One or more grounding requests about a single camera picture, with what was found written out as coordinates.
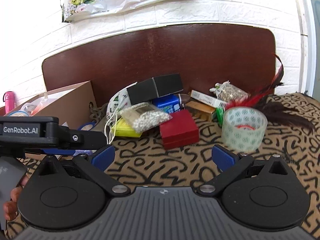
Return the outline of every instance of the green item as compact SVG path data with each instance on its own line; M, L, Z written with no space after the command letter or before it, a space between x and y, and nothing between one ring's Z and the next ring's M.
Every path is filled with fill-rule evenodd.
M222 107L217 108L217 109L216 109L216 116L217 116L217 119L218 119L218 125L219 125L220 127L222 127L223 115L224 115L224 109L223 109Z

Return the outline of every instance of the blue box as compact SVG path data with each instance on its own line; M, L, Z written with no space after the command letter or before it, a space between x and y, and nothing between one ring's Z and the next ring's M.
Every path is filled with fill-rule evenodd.
M152 104L168 114L180 111L180 100L175 95L153 99Z

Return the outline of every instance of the human hand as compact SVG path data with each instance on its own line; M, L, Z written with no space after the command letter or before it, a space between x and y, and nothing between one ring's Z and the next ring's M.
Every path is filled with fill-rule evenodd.
M22 192L22 187L26 185L28 180L29 178L27 176L24 176L20 182L20 185L11 191L10 193L11 200L3 204L4 218L6 220L12 221L17 217L17 211L18 211L17 201L18 201L19 195Z

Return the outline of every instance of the blue gripper pad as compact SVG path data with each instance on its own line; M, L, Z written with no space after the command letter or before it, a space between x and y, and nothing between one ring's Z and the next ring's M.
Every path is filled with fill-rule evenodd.
M91 164L101 171L105 171L111 163L115 160L115 148L113 146L108 147L101 153L92 158Z
M212 161L222 171L226 171L239 160L237 155L217 144L212 147L211 157Z

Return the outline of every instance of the pink thermos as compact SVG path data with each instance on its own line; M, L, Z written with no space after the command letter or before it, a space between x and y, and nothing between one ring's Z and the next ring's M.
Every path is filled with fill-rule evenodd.
M5 102L5 113L9 113L14 109L15 96L12 91L8 91L3 95L3 101Z

